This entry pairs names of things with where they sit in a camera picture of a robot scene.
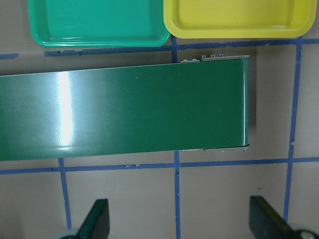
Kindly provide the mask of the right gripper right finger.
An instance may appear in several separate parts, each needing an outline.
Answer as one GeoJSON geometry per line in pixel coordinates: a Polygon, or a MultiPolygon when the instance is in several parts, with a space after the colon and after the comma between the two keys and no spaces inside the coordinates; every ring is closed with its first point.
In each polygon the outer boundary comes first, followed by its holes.
{"type": "Polygon", "coordinates": [[[262,196],[249,200],[249,228],[256,239],[288,239],[294,230],[262,196]]]}

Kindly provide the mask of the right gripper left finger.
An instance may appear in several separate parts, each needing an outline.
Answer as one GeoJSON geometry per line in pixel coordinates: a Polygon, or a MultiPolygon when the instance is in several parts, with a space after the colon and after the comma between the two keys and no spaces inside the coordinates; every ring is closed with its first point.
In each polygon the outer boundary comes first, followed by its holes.
{"type": "Polygon", "coordinates": [[[98,199],[76,234],[77,239],[107,239],[110,232],[108,199],[98,199]]]}

